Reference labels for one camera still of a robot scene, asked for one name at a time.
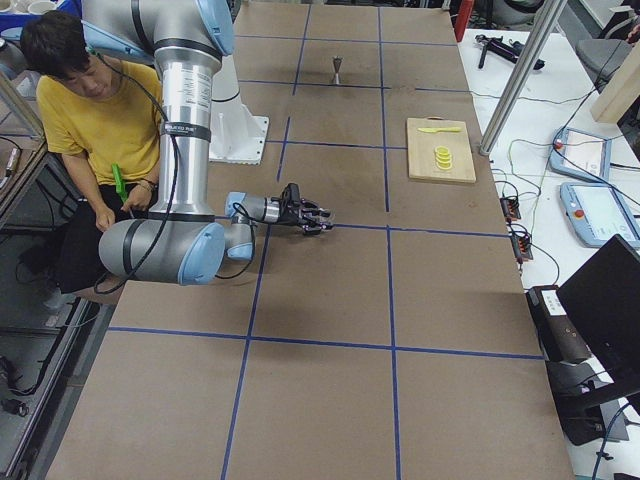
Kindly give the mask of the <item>small glass measuring beaker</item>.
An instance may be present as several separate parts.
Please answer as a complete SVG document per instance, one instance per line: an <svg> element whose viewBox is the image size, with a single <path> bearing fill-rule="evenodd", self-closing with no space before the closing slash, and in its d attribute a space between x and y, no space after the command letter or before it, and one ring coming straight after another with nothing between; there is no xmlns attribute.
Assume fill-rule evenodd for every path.
<svg viewBox="0 0 640 480"><path fill-rule="evenodd" d="M335 214L331 211L323 211L319 215L319 221L323 230L334 228Z"/></svg>

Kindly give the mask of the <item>steel jigger cup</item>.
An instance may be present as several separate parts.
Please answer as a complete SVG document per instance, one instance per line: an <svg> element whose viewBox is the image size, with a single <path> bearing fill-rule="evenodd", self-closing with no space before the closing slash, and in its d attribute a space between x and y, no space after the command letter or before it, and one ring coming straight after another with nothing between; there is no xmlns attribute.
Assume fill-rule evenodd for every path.
<svg viewBox="0 0 640 480"><path fill-rule="evenodd" d="M343 61L343 58L341 56L334 56L332 58L332 66L333 66L332 84L333 85L341 84L340 70L341 70L342 61Z"/></svg>

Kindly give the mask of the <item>wooden cutting board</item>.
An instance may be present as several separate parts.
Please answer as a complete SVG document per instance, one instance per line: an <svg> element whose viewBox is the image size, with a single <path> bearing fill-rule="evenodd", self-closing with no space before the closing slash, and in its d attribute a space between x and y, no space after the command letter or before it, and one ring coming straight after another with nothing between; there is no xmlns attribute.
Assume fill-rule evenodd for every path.
<svg viewBox="0 0 640 480"><path fill-rule="evenodd" d="M413 180L476 182L466 124L429 118L406 120L408 174Z"/></svg>

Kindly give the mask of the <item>yellow plastic knife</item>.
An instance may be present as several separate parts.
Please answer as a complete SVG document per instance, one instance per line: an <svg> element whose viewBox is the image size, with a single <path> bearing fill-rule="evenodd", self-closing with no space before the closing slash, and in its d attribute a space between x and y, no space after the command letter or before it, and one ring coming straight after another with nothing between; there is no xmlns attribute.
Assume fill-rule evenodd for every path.
<svg viewBox="0 0 640 480"><path fill-rule="evenodd" d="M461 127L418 127L416 129L420 133L460 133L462 132Z"/></svg>

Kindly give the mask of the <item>green plastic tool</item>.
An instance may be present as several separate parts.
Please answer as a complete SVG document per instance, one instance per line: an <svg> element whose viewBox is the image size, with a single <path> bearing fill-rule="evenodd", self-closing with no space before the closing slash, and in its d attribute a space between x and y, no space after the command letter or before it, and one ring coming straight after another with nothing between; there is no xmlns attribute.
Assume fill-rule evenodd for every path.
<svg viewBox="0 0 640 480"><path fill-rule="evenodd" d="M128 192L127 192L126 182L122 176L121 169L119 165L116 163L113 163L111 165L111 169L114 177L116 193L120 198L122 204L125 204L126 201L128 200Z"/></svg>

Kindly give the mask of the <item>person in yellow shirt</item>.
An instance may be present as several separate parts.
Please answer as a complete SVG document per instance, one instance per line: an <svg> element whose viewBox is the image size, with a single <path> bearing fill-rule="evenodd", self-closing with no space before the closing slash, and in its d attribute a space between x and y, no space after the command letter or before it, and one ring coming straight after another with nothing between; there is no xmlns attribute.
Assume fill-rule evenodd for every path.
<svg viewBox="0 0 640 480"><path fill-rule="evenodd" d="M99 256L102 235L115 223L145 216L157 196L162 97L149 66L90 54L81 20L49 11L27 23L20 47L40 73L36 100L51 152L84 200L66 229L56 269L59 288L86 300L115 305L122 288ZM115 190L119 165L128 200Z"/></svg>

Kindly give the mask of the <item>black handheld tool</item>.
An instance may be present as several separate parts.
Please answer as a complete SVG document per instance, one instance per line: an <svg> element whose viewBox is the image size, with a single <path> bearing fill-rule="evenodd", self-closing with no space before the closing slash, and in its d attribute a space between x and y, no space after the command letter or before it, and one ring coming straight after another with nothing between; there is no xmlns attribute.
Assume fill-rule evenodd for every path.
<svg viewBox="0 0 640 480"><path fill-rule="evenodd" d="M504 43L502 37L488 37L484 34L476 35L475 41L482 47L478 62L479 69L484 68L486 57L489 52L498 55L500 58L507 60L512 64L516 64L525 47L525 44L519 41L509 40L507 43Z"/></svg>

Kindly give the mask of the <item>black box with label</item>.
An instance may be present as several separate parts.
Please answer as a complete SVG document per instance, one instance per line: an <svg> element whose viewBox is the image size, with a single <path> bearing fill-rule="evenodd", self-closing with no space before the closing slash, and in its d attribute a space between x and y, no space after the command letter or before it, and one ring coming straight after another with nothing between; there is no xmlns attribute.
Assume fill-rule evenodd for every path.
<svg viewBox="0 0 640 480"><path fill-rule="evenodd" d="M531 287L526 299L547 358L578 365L591 358L591 351L571 322L558 290L557 285Z"/></svg>

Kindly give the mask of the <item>upper teach pendant tablet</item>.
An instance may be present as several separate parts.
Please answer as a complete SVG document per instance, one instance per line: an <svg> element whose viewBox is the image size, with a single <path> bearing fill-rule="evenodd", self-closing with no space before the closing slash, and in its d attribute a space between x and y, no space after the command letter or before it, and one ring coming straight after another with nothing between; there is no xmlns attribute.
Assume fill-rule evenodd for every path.
<svg viewBox="0 0 640 480"><path fill-rule="evenodd" d="M549 153L550 169L587 182L609 179L612 141L571 127L558 130Z"/></svg>

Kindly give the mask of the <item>teach pendant tablet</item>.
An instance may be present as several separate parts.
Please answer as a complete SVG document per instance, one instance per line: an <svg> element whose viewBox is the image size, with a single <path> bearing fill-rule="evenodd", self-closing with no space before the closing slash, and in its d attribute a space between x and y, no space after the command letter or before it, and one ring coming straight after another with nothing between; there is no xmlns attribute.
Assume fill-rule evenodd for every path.
<svg viewBox="0 0 640 480"><path fill-rule="evenodd" d="M639 225L613 187L565 182L559 195L570 225L585 246L599 248L619 235L631 247L639 248Z"/></svg>
<svg viewBox="0 0 640 480"><path fill-rule="evenodd" d="M612 141L571 127L558 130L549 153L550 169L587 182L609 179Z"/></svg>

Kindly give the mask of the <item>lower teach pendant tablet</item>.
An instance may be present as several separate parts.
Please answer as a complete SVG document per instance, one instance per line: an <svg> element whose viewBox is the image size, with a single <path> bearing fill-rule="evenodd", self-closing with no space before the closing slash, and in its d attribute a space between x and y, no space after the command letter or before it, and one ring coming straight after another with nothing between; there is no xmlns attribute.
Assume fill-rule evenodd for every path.
<svg viewBox="0 0 640 480"><path fill-rule="evenodd" d="M585 246L599 248L619 235L631 247L639 248L639 225L613 187L565 182L559 195L570 225Z"/></svg>

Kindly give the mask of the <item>black computer monitor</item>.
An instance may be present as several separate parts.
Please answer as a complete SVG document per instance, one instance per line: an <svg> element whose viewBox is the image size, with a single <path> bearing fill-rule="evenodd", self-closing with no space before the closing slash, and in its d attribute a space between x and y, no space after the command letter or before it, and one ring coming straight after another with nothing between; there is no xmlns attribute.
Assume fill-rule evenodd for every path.
<svg viewBox="0 0 640 480"><path fill-rule="evenodd" d="M626 240L611 237L557 295L614 381L639 374L639 253Z"/></svg>

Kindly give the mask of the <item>light wooden plank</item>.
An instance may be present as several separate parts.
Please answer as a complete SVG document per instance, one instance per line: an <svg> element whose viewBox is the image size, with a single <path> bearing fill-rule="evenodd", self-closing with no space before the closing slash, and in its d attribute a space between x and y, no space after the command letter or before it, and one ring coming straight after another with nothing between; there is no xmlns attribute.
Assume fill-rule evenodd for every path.
<svg viewBox="0 0 640 480"><path fill-rule="evenodd" d="M638 97L639 46L635 46L591 107L591 116L599 123L617 123Z"/></svg>

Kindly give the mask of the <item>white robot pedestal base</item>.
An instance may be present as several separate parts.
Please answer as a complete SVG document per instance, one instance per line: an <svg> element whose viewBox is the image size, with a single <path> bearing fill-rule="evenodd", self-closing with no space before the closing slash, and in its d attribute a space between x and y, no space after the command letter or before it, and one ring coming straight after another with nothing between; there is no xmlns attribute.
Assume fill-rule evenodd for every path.
<svg viewBox="0 0 640 480"><path fill-rule="evenodd" d="M257 165L262 159L269 118L254 116L242 101L233 58L232 20L221 26L217 42L224 56L212 78L209 160Z"/></svg>

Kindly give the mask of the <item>aluminium frame post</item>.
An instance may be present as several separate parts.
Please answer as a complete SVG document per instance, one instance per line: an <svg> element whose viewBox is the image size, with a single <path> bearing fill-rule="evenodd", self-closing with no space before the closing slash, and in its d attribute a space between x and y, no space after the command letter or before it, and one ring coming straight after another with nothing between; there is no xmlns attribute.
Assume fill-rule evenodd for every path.
<svg viewBox="0 0 640 480"><path fill-rule="evenodd" d="M529 32L524 49L505 85L479 145L479 153L489 156L533 71L549 35L567 4L567 0L545 1Z"/></svg>

